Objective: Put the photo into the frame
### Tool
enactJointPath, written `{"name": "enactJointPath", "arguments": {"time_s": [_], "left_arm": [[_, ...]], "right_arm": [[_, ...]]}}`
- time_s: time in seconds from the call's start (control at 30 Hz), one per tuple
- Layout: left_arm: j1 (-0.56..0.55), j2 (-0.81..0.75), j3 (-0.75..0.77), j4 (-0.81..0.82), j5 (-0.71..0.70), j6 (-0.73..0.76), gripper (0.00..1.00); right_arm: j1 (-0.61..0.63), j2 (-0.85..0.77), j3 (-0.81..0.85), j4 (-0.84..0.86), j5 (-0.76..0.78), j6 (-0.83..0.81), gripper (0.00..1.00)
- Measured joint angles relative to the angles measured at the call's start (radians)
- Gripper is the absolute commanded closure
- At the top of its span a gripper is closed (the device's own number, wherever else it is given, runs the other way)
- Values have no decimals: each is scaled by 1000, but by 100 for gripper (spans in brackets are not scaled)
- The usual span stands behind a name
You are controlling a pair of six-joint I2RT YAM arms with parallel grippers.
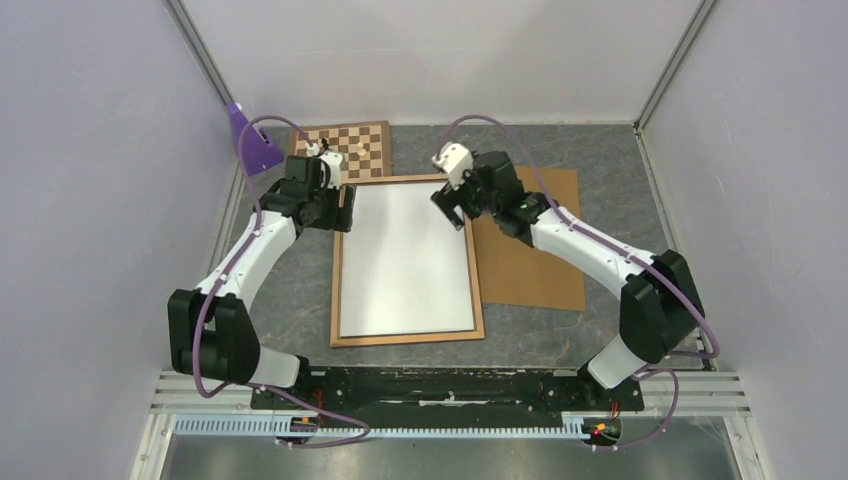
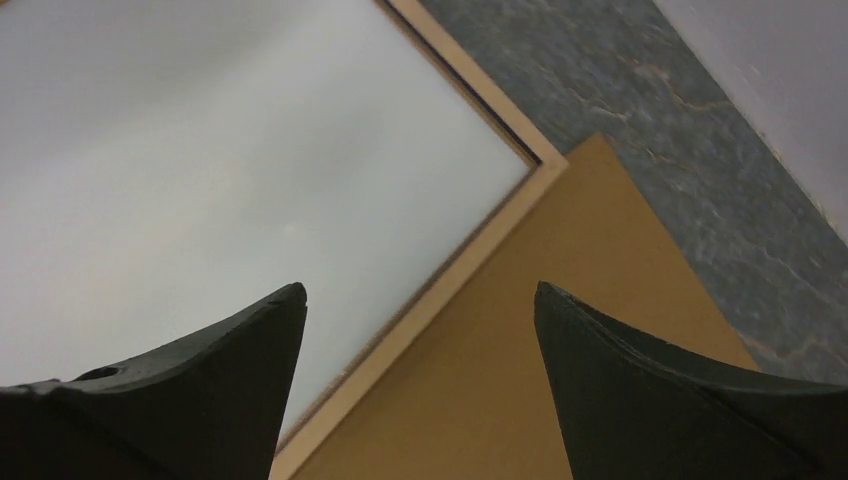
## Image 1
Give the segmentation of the brown cardboard backing board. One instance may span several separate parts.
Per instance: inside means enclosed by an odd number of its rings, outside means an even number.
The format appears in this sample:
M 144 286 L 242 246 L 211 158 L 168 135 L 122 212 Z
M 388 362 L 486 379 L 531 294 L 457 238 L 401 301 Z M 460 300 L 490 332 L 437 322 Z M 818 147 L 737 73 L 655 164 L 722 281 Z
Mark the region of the brown cardboard backing board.
M 484 303 L 579 312 L 586 309 L 582 271 L 506 236 L 489 216 L 473 220 L 471 226 Z

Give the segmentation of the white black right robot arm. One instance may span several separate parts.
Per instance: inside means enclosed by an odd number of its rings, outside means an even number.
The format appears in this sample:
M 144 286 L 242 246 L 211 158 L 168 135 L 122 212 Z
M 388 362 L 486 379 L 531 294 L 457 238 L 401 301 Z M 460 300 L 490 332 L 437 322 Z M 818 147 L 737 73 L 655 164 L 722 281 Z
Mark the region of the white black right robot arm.
M 617 335 L 580 370 L 577 392 L 602 408 L 618 386 L 645 367 L 677 354 L 705 319 L 686 260 L 634 248 L 575 217 L 543 191 L 528 191 L 507 153 L 475 153 L 448 143 L 431 159 L 446 183 L 432 202 L 456 229 L 490 217 L 502 234 L 553 255 L 611 292 L 619 302 Z

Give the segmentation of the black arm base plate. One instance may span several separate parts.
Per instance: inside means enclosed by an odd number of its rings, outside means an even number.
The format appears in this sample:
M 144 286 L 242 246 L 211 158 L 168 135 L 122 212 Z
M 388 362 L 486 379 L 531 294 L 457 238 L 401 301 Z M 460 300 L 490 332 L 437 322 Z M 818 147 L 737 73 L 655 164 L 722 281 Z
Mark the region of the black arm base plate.
M 641 412 L 640 384 L 605 390 L 582 371 L 495 367 L 313 366 L 286 390 L 295 398 L 352 415 L 377 404 L 529 405 L 535 410 Z

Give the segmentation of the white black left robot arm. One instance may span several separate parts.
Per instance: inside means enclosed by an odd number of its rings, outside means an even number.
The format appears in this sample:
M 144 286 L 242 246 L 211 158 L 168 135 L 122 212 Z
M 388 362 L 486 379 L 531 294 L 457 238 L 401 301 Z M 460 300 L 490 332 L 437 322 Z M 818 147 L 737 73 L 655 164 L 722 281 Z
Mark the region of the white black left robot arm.
M 272 385 L 291 408 L 307 405 L 307 362 L 260 344 L 250 310 L 272 267 L 306 229 L 348 232 L 355 190 L 341 181 L 342 154 L 290 156 L 283 176 L 261 195 L 249 225 L 222 262 L 196 287 L 167 302 L 175 371 L 238 385 Z

